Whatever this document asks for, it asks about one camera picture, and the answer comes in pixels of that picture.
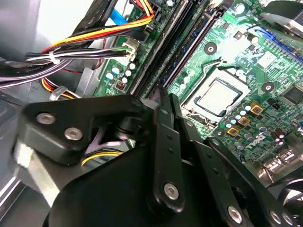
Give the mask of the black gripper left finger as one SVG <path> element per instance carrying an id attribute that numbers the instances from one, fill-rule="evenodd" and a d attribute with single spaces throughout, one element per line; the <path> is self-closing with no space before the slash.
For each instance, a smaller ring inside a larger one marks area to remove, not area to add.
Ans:
<path id="1" fill-rule="evenodd" d="M 135 140 L 139 146 L 109 163 L 116 167 L 128 163 L 124 171 L 129 181 L 137 171 L 139 156 L 151 168 L 147 175 L 151 204 L 164 212 L 184 208 L 181 148 L 175 120 L 182 117 L 178 97 L 158 87 L 151 98 L 155 107 L 132 95 L 80 98 L 32 103 L 24 107 L 19 119 L 12 157 L 25 172 L 19 178 L 35 186 L 50 206 L 63 188 L 80 177 L 80 163 L 95 154 L 92 136 L 101 132 L 105 146 L 121 140 Z"/>

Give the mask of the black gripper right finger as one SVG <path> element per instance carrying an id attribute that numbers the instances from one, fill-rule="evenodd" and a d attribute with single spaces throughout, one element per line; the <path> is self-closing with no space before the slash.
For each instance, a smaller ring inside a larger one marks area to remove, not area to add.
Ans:
<path id="1" fill-rule="evenodd" d="M 205 140 L 182 117 L 178 97 L 169 96 L 175 125 L 181 133 L 182 157 L 194 164 L 200 201 L 214 227 L 298 227 L 293 216 L 215 137 Z"/>

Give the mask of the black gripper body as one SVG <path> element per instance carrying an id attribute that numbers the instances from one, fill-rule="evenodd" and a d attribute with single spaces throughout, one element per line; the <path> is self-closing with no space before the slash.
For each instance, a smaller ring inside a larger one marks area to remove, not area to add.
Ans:
<path id="1" fill-rule="evenodd" d="M 49 212 L 50 227 L 237 227 L 239 205 L 209 146 L 190 142 L 172 180 L 152 171 L 137 148 L 68 183 Z"/>

